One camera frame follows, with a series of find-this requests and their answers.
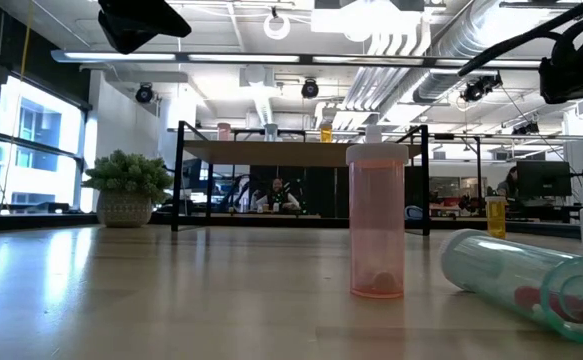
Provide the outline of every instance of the fluorescent light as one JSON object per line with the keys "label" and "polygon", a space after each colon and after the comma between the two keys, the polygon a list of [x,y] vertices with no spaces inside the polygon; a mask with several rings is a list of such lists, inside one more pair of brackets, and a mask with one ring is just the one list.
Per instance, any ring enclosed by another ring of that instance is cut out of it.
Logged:
{"label": "fluorescent light", "polygon": [[317,64],[346,64],[346,65],[375,65],[405,67],[421,66],[423,59],[396,56],[314,56],[313,62]]}
{"label": "fluorescent light", "polygon": [[160,53],[133,53],[129,55],[105,52],[65,52],[64,56],[72,60],[83,62],[105,61],[174,61],[175,54]]}
{"label": "fluorescent light", "polygon": [[248,54],[189,54],[190,61],[199,62],[259,62],[259,63],[298,63],[298,55],[248,55]]}
{"label": "fluorescent light", "polygon": [[[433,67],[462,67],[468,59],[438,59],[432,64]],[[540,67],[540,60],[525,59],[495,59],[481,66],[488,69],[509,68],[513,70],[536,70]]]}
{"label": "fluorescent light", "polygon": [[[435,75],[458,75],[460,69],[431,69],[429,72]],[[497,70],[473,70],[471,75],[475,76],[496,76],[498,75]]]}

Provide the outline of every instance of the security camera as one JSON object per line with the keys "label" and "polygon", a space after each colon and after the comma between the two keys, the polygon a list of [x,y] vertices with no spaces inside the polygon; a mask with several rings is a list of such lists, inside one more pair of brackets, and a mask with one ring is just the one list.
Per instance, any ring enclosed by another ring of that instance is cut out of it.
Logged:
{"label": "security camera", "polygon": [[320,88],[315,82],[315,79],[306,79],[304,85],[302,86],[302,97],[305,99],[313,99],[318,96]]}
{"label": "security camera", "polygon": [[151,83],[140,84],[140,89],[138,89],[138,92],[135,93],[135,99],[140,104],[150,104],[155,96],[152,87],[153,84]]}

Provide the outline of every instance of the black metal frame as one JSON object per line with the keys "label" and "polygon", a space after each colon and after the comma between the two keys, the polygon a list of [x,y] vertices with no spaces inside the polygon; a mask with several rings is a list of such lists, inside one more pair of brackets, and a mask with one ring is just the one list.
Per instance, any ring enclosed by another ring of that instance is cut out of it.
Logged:
{"label": "black metal frame", "polygon": [[413,144],[413,140],[418,133],[420,133],[420,157],[422,159],[422,220],[420,225],[422,235],[429,236],[431,233],[431,214],[429,211],[429,127],[420,125],[412,128],[398,139],[396,144],[406,139],[409,139],[410,143]]}
{"label": "black metal frame", "polygon": [[[182,158],[184,152],[184,130],[189,128],[192,131],[195,130],[186,121],[178,122],[177,130],[177,141],[176,141],[176,164],[175,164],[175,181],[173,185],[173,199],[180,199],[180,194],[182,191]],[[237,135],[241,133],[259,133],[264,134],[264,130],[261,129],[235,129],[233,131],[234,141],[237,140]],[[306,141],[306,132],[304,130],[279,130],[280,134],[291,133],[302,135],[304,141]],[[208,140],[204,135],[199,133],[197,130],[194,131],[203,140]],[[409,131],[405,136],[396,143],[400,143],[408,138],[411,139],[413,143],[413,138],[420,133],[421,143],[420,149],[422,154],[429,153],[429,128],[427,125],[420,125],[411,131]],[[429,157],[427,155],[422,156],[422,167],[423,167],[423,177],[425,179],[429,178]],[[207,195],[211,194],[213,189],[213,164],[209,164],[208,168],[209,178],[207,181]],[[235,176],[235,165],[233,169],[233,176]],[[429,207],[429,181],[423,181],[423,208],[428,209]],[[292,219],[280,219],[280,218],[242,218],[242,217],[212,217],[211,216],[211,196],[207,196],[207,206],[206,213],[204,217],[199,216],[180,216],[180,201],[173,201],[173,207],[171,210],[170,219],[167,221],[163,216],[154,217],[152,222],[155,223],[168,223],[171,225],[171,231],[177,232],[180,225],[197,225],[197,226],[274,226],[274,227],[301,227],[301,228],[348,228],[349,219],[333,218],[333,219],[303,219],[303,218],[292,218]],[[405,227],[409,229],[422,229],[422,235],[428,236],[431,233],[431,218],[428,211],[423,211],[423,219],[419,221],[406,221]],[[452,222],[444,222],[439,224],[443,228],[455,229],[457,224],[452,224]]]}

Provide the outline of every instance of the ceiling light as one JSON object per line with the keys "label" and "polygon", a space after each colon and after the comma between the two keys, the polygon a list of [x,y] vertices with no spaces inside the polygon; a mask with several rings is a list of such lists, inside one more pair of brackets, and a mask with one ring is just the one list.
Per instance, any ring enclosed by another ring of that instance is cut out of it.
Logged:
{"label": "ceiling light", "polygon": [[227,63],[298,63],[297,55],[248,55],[248,54],[189,54],[189,60],[194,62],[227,62]]}
{"label": "ceiling light", "polygon": [[316,64],[346,64],[375,66],[422,66],[423,59],[408,56],[314,56]]}
{"label": "ceiling light", "polygon": [[81,62],[112,62],[112,61],[175,61],[175,54],[164,53],[133,53],[129,55],[118,54],[113,52],[64,52],[61,50],[54,50],[51,56],[62,62],[62,58],[70,60],[80,60]]}
{"label": "ceiling light", "polygon": [[[432,65],[434,67],[462,67],[470,59],[437,59]],[[540,60],[528,59],[495,59],[484,64],[482,68],[502,69],[502,70],[537,70],[540,67]]]}

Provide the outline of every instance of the window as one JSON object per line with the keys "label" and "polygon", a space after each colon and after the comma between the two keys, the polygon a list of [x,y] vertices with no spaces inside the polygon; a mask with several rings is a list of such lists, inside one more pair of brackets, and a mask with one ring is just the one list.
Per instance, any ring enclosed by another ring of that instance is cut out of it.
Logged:
{"label": "window", "polygon": [[38,205],[38,204],[42,204],[45,202],[55,202],[55,195],[28,194],[28,193],[13,193],[13,194],[11,194],[11,204]]}
{"label": "window", "polygon": [[0,198],[20,205],[78,205],[83,125],[77,107],[9,77],[0,95]]}
{"label": "window", "polygon": [[77,107],[14,77],[1,93],[0,133],[78,152],[83,114]]}
{"label": "window", "polygon": [[429,179],[429,189],[437,192],[438,197],[459,197],[460,178],[457,177],[431,177]]}
{"label": "window", "polygon": [[5,199],[18,201],[14,204],[22,203],[22,198],[14,197],[14,194],[47,196],[28,197],[27,201],[53,197],[53,201],[73,204],[76,171],[73,158],[0,141],[0,198],[3,193],[1,189],[6,186]]}

